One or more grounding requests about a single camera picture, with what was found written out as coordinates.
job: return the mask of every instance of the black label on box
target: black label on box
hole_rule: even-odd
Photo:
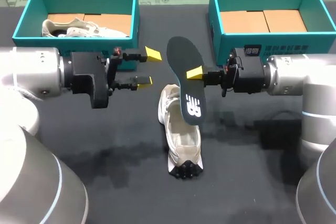
[[[244,51],[247,56],[259,56],[261,45],[245,45]]]

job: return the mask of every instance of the insole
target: insole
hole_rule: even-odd
[[[206,116],[204,82],[187,79],[186,73],[204,67],[201,54],[194,44],[184,37],[173,37],[167,45],[168,63],[180,83],[181,112],[190,125],[199,125]]]
[[[184,121],[179,104],[170,108],[169,129],[175,146],[196,144],[195,126]]]
[[[58,35],[61,35],[61,34],[66,35],[67,34],[67,30],[57,29],[57,30],[51,32],[51,35],[53,35],[55,37],[58,37]]]

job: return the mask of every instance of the new balance logo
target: new balance logo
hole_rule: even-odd
[[[199,99],[190,97],[190,95],[185,94],[187,99],[187,109],[189,115],[194,115],[196,117],[201,117],[201,108],[198,106],[200,104]]]

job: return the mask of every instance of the black insole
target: black insole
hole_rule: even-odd
[[[201,54],[195,45],[184,37],[173,37],[167,45],[168,63],[180,83],[181,112],[190,125],[199,125],[206,116],[204,82],[187,79],[186,73],[204,67]]]

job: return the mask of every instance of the robotic arm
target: robotic arm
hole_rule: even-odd
[[[122,53],[119,48],[108,59],[100,52],[73,52],[64,58],[56,48],[0,48],[0,112],[3,118],[35,135],[39,116],[31,99],[43,100],[72,91],[88,94],[93,109],[106,108],[116,89],[137,90],[152,83],[151,77],[115,79],[122,60],[147,59],[151,58]]]
[[[183,63],[177,65],[179,52],[184,58],[179,56]],[[301,158],[310,168],[297,188],[298,214],[303,224],[336,223],[336,55],[273,55],[263,64],[259,57],[246,56],[244,49],[234,48],[225,66],[207,69],[190,41],[174,37],[168,44],[167,57],[181,85],[181,110],[189,124],[204,120],[205,86],[220,85],[223,97],[227,90],[302,95]],[[181,65],[191,67],[178,74]],[[191,101],[183,92],[193,92]],[[198,111],[199,116],[190,111]]]

